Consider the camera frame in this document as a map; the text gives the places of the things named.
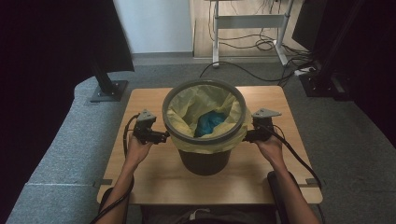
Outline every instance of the trash can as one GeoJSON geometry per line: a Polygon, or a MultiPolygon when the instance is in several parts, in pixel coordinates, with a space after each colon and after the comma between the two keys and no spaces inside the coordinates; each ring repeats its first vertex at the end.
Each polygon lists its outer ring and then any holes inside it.
{"type": "Polygon", "coordinates": [[[214,175],[228,163],[231,150],[246,136],[251,116],[241,92],[211,78],[185,82],[163,101],[163,123],[183,164],[197,175],[214,175]],[[224,115],[212,133],[196,136],[208,113],[224,115]]]}

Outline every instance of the blue object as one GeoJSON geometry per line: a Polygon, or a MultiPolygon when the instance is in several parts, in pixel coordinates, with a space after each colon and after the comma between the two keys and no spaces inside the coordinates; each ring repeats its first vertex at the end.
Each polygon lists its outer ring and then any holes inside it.
{"type": "Polygon", "coordinates": [[[202,115],[198,119],[194,137],[202,137],[205,134],[213,133],[213,129],[224,122],[225,119],[226,116],[223,113],[218,113],[214,110],[202,115]]]}

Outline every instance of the table top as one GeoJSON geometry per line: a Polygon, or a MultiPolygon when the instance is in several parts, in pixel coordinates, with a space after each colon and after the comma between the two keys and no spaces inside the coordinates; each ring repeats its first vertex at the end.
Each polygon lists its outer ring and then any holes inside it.
{"type": "MultiPolygon", "coordinates": [[[[290,112],[285,94],[277,86],[237,87],[245,97],[251,113],[266,108],[282,113],[274,117],[288,142],[299,156],[310,165],[303,142],[290,112]]],[[[163,125],[163,99],[170,88],[135,89],[125,109],[119,133],[111,153],[104,181],[97,195],[101,201],[105,191],[114,186],[124,162],[122,134],[128,120],[147,109],[157,116],[152,130],[165,132],[163,125]]],[[[322,195],[317,185],[308,185],[311,174],[283,147],[284,160],[295,176],[308,203],[320,203],[322,195]]],[[[215,175],[195,175],[183,165],[177,148],[168,138],[166,143],[152,146],[146,159],[134,173],[134,189],[130,203],[136,204],[253,204],[274,203],[266,180],[273,168],[262,156],[255,144],[240,143],[231,152],[226,167],[215,175]]]]}

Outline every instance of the forearm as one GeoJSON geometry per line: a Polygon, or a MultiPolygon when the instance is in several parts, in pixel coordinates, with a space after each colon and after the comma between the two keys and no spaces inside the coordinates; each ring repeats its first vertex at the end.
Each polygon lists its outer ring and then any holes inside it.
{"type": "Polygon", "coordinates": [[[303,194],[292,180],[286,165],[274,167],[290,223],[319,223],[303,194]]]}
{"type": "MultiPolygon", "coordinates": [[[[135,170],[134,166],[124,165],[124,167],[122,167],[122,171],[116,182],[116,185],[114,186],[113,190],[108,196],[102,210],[109,207],[116,200],[121,198],[125,194],[125,192],[129,190],[129,187],[134,178],[134,170],[135,170]]],[[[125,213],[125,210],[128,208],[127,205],[128,205],[128,200],[122,201],[119,205],[111,209],[111,211],[109,211],[101,219],[99,219],[97,223],[122,223],[123,215],[125,213]]]]}

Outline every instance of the white wall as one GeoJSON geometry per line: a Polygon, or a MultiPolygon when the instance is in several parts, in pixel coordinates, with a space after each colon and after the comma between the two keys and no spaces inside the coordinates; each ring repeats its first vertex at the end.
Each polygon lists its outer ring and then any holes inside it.
{"type": "Polygon", "coordinates": [[[189,0],[114,0],[132,53],[192,52],[189,0]]]}

